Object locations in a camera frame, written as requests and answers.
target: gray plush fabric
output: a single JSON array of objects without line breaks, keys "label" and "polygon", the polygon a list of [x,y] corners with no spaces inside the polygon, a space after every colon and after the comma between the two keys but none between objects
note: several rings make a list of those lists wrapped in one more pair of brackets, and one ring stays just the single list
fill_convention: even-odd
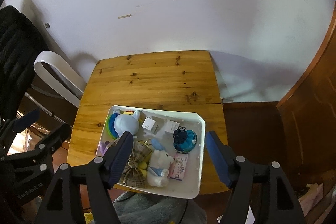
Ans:
[{"label": "gray plush fabric", "polygon": [[207,223],[205,211],[192,199],[126,192],[113,205],[122,224]]}]

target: white chair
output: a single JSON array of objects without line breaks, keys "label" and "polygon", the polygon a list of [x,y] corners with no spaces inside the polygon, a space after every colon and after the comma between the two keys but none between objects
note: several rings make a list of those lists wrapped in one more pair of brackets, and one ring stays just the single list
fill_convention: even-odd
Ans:
[{"label": "white chair", "polygon": [[[71,83],[76,88],[76,90],[73,91],[77,96],[52,76],[42,63],[49,64],[70,89]],[[79,107],[80,99],[82,98],[86,87],[86,82],[62,57],[51,51],[41,52],[34,62],[34,70],[36,74],[59,95],[74,106]]]}]

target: wooden table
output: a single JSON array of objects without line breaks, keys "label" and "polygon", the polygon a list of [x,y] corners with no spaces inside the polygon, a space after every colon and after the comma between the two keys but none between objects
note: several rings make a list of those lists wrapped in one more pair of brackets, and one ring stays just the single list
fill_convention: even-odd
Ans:
[{"label": "wooden table", "polygon": [[[113,105],[196,112],[227,144],[221,98],[207,51],[154,52],[100,60],[86,86],[71,135],[68,163],[95,157]],[[128,187],[115,185],[129,190]],[[226,191],[206,151],[200,194]]]}]

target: plaid fabric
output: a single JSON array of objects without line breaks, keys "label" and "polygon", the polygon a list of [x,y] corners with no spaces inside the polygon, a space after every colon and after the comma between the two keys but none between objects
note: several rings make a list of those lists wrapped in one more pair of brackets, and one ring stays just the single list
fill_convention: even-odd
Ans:
[{"label": "plaid fabric", "polygon": [[[114,140],[111,146],[115,146],[118,141],[119,139]],[[128,158],[120,181],[131,187],[145,187],[146,178],[138,168],[138,164],[147,158],[151,152],[152,150],[145,143],[134,142],[132,152]]]}]

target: black puffer jacket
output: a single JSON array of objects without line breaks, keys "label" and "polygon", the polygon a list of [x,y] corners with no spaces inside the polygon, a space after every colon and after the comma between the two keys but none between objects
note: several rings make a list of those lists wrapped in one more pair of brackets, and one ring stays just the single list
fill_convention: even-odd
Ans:
[{"label": "black puffer jacket", "polygon": [[29,19],[12,6],[0,10],[0,114],[13,119],[30,87],[34,61],[48,50],[42,35]]}]

